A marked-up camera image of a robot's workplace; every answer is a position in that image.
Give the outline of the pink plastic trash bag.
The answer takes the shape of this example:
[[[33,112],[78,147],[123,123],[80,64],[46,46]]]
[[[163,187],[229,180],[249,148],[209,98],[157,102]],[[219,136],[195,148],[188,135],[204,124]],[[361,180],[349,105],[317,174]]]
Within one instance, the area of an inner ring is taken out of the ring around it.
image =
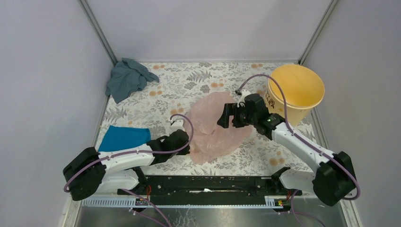
[[[190,143],[190,158],[194,164],[232,153],[253,131],[251,126],[224,129],[217,125],[226,103],[236,103],[230,92],[213,92],[198,100],[186,113],[194,127]]]

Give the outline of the yellow trash bin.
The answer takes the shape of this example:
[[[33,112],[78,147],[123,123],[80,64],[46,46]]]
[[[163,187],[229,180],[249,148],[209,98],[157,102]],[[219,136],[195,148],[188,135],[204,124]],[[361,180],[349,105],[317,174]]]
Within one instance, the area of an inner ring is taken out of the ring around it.
[[[278,84],[268,80],[263,96],[271,113],[285,117],[284,102],[279,90],[283,90],[287,103],[288,122],[296,126],[316,107],[325,94],[322,79],[311,69],[304,66],[287,64],[276,68],[270,75]]]

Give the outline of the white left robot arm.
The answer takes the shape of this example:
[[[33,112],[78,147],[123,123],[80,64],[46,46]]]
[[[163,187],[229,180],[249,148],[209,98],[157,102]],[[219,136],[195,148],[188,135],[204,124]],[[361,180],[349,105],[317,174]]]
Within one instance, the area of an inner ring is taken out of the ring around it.
[[[74,201],[119,189],[142,194],[147,182],[137,169],[164,163],[175,155],[189,154],[191,139],[187,132],[178,129],[135,148],[111,152],[86,148],[64,167],[66,184],[63,189]]]

